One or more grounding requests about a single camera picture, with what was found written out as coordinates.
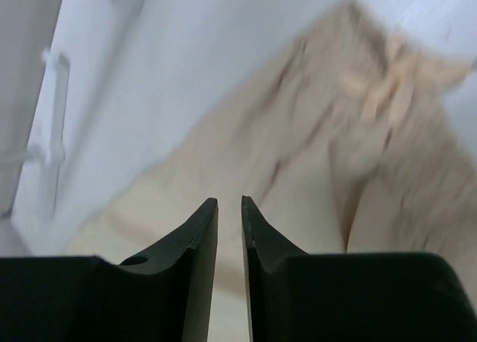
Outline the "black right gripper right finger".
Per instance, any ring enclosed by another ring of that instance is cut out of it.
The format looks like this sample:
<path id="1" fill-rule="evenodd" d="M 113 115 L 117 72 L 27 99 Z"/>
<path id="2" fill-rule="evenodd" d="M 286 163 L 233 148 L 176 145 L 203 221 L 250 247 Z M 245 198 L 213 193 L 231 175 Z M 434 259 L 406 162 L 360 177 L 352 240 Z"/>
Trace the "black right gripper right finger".
<path id="1" fill-rule="evenodd" d="M 306 253 L 268 223 L 252 197 L 241 198 L 241 225 L 250 340 L 288 341 L 286 259 Z"/>

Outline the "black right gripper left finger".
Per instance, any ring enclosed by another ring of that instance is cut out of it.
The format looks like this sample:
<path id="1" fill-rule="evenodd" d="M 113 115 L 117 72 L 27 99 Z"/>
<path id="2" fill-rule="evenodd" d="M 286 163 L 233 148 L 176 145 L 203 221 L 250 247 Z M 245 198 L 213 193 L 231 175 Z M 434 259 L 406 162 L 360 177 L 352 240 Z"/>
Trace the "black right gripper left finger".
<path id="1" fill-rule="evenodd" d="M 120 341 L 206 341 L 218 246 L 218 201 L 119 267 L 133 276 Z"/>

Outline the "beige trousers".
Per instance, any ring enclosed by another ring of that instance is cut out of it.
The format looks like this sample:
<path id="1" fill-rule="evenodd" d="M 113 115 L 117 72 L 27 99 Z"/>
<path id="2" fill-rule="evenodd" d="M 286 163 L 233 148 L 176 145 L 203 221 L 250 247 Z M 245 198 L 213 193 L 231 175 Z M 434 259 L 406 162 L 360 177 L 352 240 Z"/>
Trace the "beige trousers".
<path id="1" fill-rule="evenodd" d="M 428 251 L 476 299 L 476 165 L 443 108 L 472 73 L 341 2 L 69 242 L 112 262 L 218 200 L 210 341 L 247 341 L 240 200 L 304 250 Z"/>

